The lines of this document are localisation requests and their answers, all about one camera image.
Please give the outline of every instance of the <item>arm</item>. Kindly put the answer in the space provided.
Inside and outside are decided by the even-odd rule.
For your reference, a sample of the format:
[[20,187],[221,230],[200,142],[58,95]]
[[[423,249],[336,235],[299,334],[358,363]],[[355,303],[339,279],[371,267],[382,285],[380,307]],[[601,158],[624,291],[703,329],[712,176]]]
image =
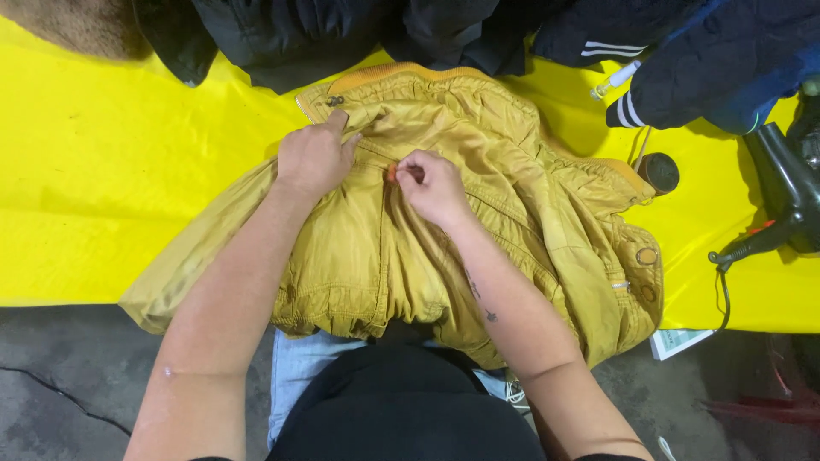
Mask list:
[[417,150],[399,163],[396,179],[416,211],[458,247],[485,328],[521,381],[545,448],[569,459],[597,453],[652,459],[598,386],[567,323],[478,221],[458,169]]
[[350,172],[347,114],[282,139],[279,175],[185,296],[157,355],[126,460],[245,457],[245,375],[302,224]]

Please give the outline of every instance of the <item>yellow tablecloth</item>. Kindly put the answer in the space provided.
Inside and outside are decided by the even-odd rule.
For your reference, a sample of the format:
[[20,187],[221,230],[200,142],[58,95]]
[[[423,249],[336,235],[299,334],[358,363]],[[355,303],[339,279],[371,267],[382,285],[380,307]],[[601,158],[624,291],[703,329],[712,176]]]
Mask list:
[[[253,88],[222,55],[191,89],[155,57],[77,56],[0,18],[0,56],[0,306],[116,302],[211,199],[308,123],[297,91]],[[389,61],[375,52],[357,67]],[[604,102],[589,96],[613,63],[605,73],[538,58],[532,66],[501,80],[534,100],[573,152],[637,154],[637,130],[604,123],[626,88]],[[795,105],[781,101],[771,120],[785,130]],[[677,190],[625,214],[661,245],[663,327],[719,326],[706,254],[765,221],[751,159],[736,137],[703,120],[654,131],[647,152],[665,152],[681,169]],[[820,331],[820,261],[782,249],[736,263],[728,280],[731,328]]]

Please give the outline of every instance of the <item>gray floor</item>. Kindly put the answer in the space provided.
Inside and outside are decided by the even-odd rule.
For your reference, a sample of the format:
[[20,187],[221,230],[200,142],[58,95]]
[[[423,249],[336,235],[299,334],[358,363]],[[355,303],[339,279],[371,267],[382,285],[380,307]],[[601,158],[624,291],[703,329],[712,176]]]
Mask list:
[[[113,306],[0,309],[0,365],[29,369],[127,427],[160,339]],[[248,459],[266,454],[270,349],[266,334],[248,374]],[[820,440],[807,431],[735,418],[724,425],[702,409],[700,400],[768,386],[764,365],[762,335],[728,331],[663,363],[643,343],[594,374],[658,461],[659,436],[677,461],[820,459]],[[127,442],[28,377],[0,371],[0,459],[119,459]]]

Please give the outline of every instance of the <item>hand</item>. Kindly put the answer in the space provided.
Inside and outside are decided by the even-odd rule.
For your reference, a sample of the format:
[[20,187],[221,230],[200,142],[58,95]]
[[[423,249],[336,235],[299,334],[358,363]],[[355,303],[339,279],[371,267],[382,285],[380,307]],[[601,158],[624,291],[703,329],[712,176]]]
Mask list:
[[341,184],[353,167],[353,151],[362,139],[358,133],[342,144],[347,121],[348,114],[336,109],[327,122],[287,134],[279,145],[279,175],[275,184],[314,204]]
[[399,162],[396,180],[413,209],[444,232],[476,219],[467,204],[461,174],[437,152],[412,151]]

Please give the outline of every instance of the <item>brown fur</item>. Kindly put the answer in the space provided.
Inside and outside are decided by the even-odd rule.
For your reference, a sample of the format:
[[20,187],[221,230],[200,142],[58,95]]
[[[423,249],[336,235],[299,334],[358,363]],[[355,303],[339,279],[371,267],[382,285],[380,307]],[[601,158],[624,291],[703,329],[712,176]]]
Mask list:
[[0,15],[73,52],[128,60],[147,51],[132,0],[0,0]]

